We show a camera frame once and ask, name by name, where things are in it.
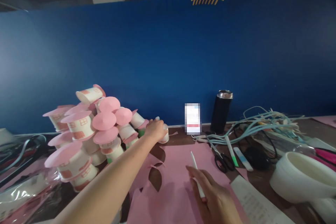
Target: hand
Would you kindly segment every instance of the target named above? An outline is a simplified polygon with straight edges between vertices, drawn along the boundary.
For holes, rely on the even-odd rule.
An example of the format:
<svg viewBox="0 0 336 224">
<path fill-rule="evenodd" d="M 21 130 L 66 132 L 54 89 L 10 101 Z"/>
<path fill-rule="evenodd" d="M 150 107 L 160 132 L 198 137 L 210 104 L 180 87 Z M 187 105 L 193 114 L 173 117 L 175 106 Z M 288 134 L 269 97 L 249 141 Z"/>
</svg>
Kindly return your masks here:
<svg viewBox="0 0 336 224">
<path fill-rule="evenodd" d="M 147 124 L 145 135 L 147 138 L 153 140 L 157 143 L 161 140 L 166 134 L 168 130 L 163 129 L 163 121 L 162 120 L 154 120 L 151 119 Z"/>
<path fill-rule="evenodd" d="M 205 170 L 197 170 L 186 166 L 192 189 L 197 201 L 198 209 L 204 224 L 242 224 L 235 203 L 230 192 L 214 181 L 212 176 Z M 196 178 L 202 187 L 206 199 L 203 203 L 198 191 Z"/>
</svg>

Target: computer mouse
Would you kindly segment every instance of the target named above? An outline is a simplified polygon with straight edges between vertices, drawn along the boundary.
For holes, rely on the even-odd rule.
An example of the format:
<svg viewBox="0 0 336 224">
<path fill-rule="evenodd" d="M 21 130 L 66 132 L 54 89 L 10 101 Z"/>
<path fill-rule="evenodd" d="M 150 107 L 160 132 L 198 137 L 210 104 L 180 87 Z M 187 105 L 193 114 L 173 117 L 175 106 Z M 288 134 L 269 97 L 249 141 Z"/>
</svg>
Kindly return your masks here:
<svg viewBox="0 0 336 224">
<path fill-rule="evenodd" d="M 267 170 L 271 161 L 264 151 L 256 147 L 248 147 L 244 152 L 247 161 L 257 170 Z"/>
</svg>

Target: plastic bag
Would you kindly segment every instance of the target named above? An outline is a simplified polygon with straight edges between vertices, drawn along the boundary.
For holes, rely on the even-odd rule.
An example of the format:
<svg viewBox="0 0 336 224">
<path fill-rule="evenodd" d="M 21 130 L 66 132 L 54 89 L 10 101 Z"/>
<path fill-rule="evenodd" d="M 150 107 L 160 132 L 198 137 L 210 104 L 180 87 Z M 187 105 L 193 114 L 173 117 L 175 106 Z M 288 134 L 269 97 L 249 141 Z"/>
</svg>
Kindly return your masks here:
<svg viewBox="0 0 336 224">
<path fill-rule="evenodd" d="M 61 183 L 58 171 L 52 168 L 32 173 L 23 182 L 7 188 L 0 194 L 0 222 L 26 223 L 35 211 L 57 192 Z"/>
</svg>

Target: white marker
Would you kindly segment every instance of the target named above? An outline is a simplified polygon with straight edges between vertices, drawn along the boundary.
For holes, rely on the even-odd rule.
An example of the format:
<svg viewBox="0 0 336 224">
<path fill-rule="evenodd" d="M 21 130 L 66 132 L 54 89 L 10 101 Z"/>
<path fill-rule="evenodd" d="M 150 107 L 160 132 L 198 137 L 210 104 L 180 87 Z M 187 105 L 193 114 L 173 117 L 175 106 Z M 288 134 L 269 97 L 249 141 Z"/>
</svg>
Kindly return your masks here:
<svg viewBox="0 0 336 224">
<path fill-rule="evenodd" d="M 192 165 L 193 165 L 193 167 L 195 168 L 195 169 L 197 169 L 197 164 L 196 164 L 196 161 L 195 161 L 195 157 L 194 157 L 194 155 L 193 155 L 193 152 L 192 151 L 190 151 L 190 153 L 191 153 L 191 160 L 192 160 Z M 203 192 L 203 189 L 202 189 L 202 187 L 200 186 L 200 184 L 199 184 L 199 182 L 197 181 L 197 179 L 195 179 L 194 178 L 194 180 L 196 181 L 196 183 L 197 183 L 197 187 L 198 187 L 198 191 L 199 191 L 199 196 L 201 197 L 201 199 L 202 199 L 202 201 L 203 202 L 206 202 L 206 197 L 205 197 L 205 194 L 204 194 L 204 192 Z"/>
<path fill-rule="evenodd" d="M 231 146 L 231 142 L 230 142 L 230 139 L 229 139 L 228 136 L 225 136 L 225 141 L 226 141 L 226 144 L 227 144 L 227 146 L 229 148 L 230 155 L 231 155 L 231 158 L 232 158 L 232 161 L 233 161 L 234 165 L 236 167 L 239 167 L 237 159 L 236 159 L 236 156 L 235 156 L 235 153 L 233 152 L 233 149 L 232 149 L 232 146 Z"/>
<path fill-rule="evenodd" d="M 245 158 L 245 156 L 242 154 L 242 152 L 240 151 L 240 149 L 238 147 L 234 147 L 233 149 L 234 149 L 235 153 L 237 154 L 237 156 L 239 157 L 240 161 L 245 166 L 246 170 L 248 170 L 249 172 L 253 172 L 252 166 L 247 161 L 247 159 Z"/>
</svg>

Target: smartphone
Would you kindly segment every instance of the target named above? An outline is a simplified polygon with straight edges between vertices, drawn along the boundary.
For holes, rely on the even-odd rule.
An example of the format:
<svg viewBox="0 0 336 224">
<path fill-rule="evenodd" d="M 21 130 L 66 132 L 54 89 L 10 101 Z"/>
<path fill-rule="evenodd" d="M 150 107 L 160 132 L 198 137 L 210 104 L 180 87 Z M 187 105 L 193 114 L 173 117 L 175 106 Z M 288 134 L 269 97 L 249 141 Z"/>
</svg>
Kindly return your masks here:
<svg viewBox="0 0 336 224">
<path fill-rule="evenodd" d="M 202 132 L 200 103 L 184 104 L 184 123 L 187 135 L 200 135 Z"/>
</svg>

